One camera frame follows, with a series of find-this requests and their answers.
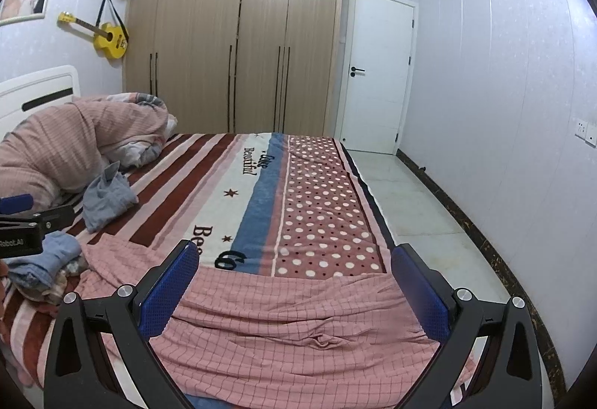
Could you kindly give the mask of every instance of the wooden wardrobe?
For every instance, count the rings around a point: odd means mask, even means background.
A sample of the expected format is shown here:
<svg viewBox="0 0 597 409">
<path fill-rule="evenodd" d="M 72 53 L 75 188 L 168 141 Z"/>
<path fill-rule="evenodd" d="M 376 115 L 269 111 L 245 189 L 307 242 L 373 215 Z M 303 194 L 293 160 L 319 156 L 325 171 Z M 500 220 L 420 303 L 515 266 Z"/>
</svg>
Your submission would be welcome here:
<svg viewBox="0 0 597 409">
<path fill-rule="evenodd" d="M 330 135 L 341 0 L 129 0 L 128 92 L 178 132 Z"/>
</svg>

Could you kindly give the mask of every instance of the tiled floor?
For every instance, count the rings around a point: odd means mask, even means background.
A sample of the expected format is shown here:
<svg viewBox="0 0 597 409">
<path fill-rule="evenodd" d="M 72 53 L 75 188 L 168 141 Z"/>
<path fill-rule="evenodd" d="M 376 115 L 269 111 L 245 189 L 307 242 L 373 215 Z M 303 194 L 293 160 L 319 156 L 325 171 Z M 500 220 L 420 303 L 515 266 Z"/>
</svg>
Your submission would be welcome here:
<svg viewBox="0 0 597 409">
<path fill-rule="evenodd" d="M 350 152 L 377 200 L 396 244 L 408 242 L 429 268 L 453 288 L 465 287 L 480 300 L 510 299 L 493 269 L 448 211 L 413 173 L 389 154 Z M 478 358 L 484 340 L 473 350 Z M 543 408 L 553 408 L 547 374 L 541 363 Z"/>
</svg>

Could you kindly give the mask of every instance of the guitar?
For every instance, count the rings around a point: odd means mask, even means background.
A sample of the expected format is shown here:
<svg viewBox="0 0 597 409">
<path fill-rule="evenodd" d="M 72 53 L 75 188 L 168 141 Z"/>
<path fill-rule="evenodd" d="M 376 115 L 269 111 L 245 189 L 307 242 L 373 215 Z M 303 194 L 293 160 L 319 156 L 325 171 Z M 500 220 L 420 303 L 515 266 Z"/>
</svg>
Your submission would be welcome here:
<svg viewBox="0 0 597 409">
<path fill-rule="evenodd" d="M 58 17 L 59 22 L 76 23 L 77 25 L 91 30 L 93 35 L 93 46 L 96 50 L 103 50 L 109 59 L 120 59 L 126 52 L 128 43 L 124 37 L 121 26 L 113 26 L 111 23 L 104 23 L 101 28 L 90 23 L 79 20 L 71 13 L 62 12 Z"/>
</svg>

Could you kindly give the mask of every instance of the guitar headstock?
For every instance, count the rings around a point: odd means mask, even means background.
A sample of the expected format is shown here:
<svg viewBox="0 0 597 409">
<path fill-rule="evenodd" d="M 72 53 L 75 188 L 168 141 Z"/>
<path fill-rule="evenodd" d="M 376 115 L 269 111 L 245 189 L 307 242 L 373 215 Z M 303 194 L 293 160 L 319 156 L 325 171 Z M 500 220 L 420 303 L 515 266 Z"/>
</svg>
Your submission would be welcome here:
<svg viewBox="0 0 597 409">
<path fill-rule="evenodd" d="M 65 23 L 74 23 L 76 21 L 76 18 L 73 14 L 68 13 L 68 12 L 61 12 L 58 15 L 58 21 L 59 22 L 65 22 Z"/>
</svg>

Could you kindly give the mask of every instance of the bed headboard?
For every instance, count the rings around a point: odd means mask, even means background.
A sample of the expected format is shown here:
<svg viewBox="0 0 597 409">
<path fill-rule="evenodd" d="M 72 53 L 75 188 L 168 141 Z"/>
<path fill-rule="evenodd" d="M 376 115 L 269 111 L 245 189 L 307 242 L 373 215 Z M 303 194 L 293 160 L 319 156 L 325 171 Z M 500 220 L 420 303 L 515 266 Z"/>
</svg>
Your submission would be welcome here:
<svg viewBox="0 0 597 409">
<path fill-rule="evenodd" d="M 0 83 L 0 140 L 23 119 L 48 106 L 81 96 L 79 76 L 72 65 L 61 65 Z"/>
</svg>

